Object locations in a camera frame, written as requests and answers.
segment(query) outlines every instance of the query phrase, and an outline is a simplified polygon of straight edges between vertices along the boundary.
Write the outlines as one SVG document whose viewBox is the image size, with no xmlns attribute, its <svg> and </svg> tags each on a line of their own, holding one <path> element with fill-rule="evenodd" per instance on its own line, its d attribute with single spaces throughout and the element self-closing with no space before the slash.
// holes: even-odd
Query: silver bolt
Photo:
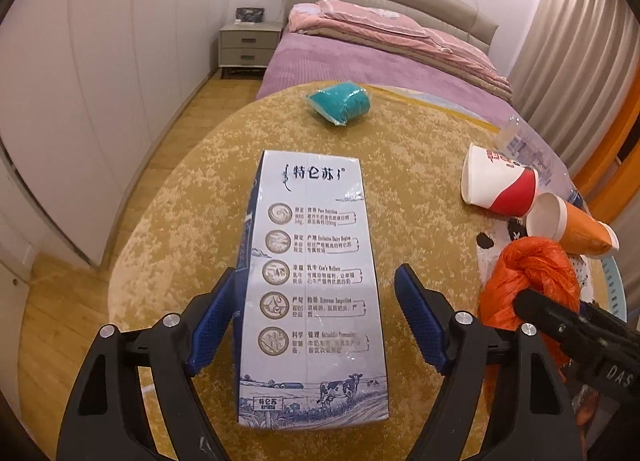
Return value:
<svg viewBox="0 0 640 461">
<path fill-rule="evenodd" d="M 525 322 L 524 324 L 522 324 L 520 326 L 520 329 L 522 329 L 522 332 L 525 335 L 529 335 L 529 336 L 533 336 L 538 332 L 536 327 L 533 324 L 530 324 L 529 322 Z"/>
<path fill-rule="evenodd" d="M 468 326 L 474 321 L 474 318 L 466 311 L 458 311 L 456 313 L 456 321 L 462 325 Z"/>
<path fill-rule="evenodd" d="M 109 338 L 111 335 L 113 335 L 113 333 L 115 333 L 115 327 L 113 327 L 111 324 L 107 324 L 106 326 L 102 326 L 100 328 L 100 336 L 102 338 Z"/>
<path fill-rule="evenodd" d="M 162 323 L 167 327 L 177 326 L 180 323 L 180 315 L 170 313 L 162 319 Z"/>
</svg>

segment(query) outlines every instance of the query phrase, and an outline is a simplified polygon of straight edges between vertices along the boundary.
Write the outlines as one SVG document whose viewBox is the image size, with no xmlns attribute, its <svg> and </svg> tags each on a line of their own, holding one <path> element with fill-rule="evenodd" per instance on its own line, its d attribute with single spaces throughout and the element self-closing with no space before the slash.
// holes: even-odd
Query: wooden floor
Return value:
<svg viewBox="0 0 640 461">
<path fill-rule="evenodd" d="M 251 103 L 260 83 L 255 78 L 214 77 L 199 91 L 143 172 L 99 271 L 37 258 L 22 323 L 18 381 L 22 420 L 49 458 L 55 459 L 60 422 L 78 369 L 97 330 L 107 323 L 109 279 L 119 253 L 171 171 L 212 128 Z"/>
</svg>

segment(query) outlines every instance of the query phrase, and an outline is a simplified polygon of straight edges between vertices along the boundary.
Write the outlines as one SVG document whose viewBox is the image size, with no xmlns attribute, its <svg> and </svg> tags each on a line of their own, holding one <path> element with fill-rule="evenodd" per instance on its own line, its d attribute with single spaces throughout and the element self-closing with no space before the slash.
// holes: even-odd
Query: beige curtain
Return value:
<svg viewBox="0 0 640 461">
<path fill-rule="evenodd" d="M 625 286 L 629 311 L 640 309 L 640 192 L 631 200 L 611 227 L 620 240 L 615 260 Z"/>
<path fill-rule="evenodd" d="M 620 110 L 640 56 L 625 0 L 540 0 L 509 80 L 517 112 L 575 174 Z"/>
</svg>

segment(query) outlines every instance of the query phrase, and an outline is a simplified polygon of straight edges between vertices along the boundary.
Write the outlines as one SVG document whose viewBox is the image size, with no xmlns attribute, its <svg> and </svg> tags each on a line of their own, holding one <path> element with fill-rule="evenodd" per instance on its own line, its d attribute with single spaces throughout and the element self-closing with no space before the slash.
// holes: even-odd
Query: orange paper cup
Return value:
<svg viewBox="0 0 640 461">
<path fill-rule="evenodd" d="M 618 237 L 608 225 L 550 192 L 536 197 L 526 226 L 527 234 L 548 237 L 567 253 L 592 259 L 610 257 L 620 248 Z"/>
</svg>

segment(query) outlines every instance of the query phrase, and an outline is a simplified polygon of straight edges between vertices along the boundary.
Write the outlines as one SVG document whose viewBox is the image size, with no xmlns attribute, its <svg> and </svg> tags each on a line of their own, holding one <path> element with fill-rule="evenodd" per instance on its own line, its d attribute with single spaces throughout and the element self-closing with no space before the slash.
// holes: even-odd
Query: round table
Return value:
<svg viewBox="0 0 640 461">
<path fill-rule="evenodd" d="M 396 302 L 393 273 L 409 263 L 425 287 L 455 309 L 477 313 L 476 235 L 488 212 L 465 205 L 460 174 L 469 143 L 491 147 L 488 124 L 370 88 L 370 112 L 337 128 L 295 86 L 254 102 L 213 129 L 159 190 L 120 255 L 110 282 L 110 319 L 120 330 L 153 325 L 210 291 L 236 262 L 242 221 L 264 149 L 360 159 L 376 262 L 390 418 L 320 431 L 265 431 L 237 424 L 230 332 L 194 379 L 204 409 L 234 461 L 404 460 L 422 430 L 442 377 L 427 365 Z M 161 453 L 172 447 L 148 373 L 145 403 Z M 487 414 L 481 397 L 465 457 L 478 451 Z"/>
</svg>

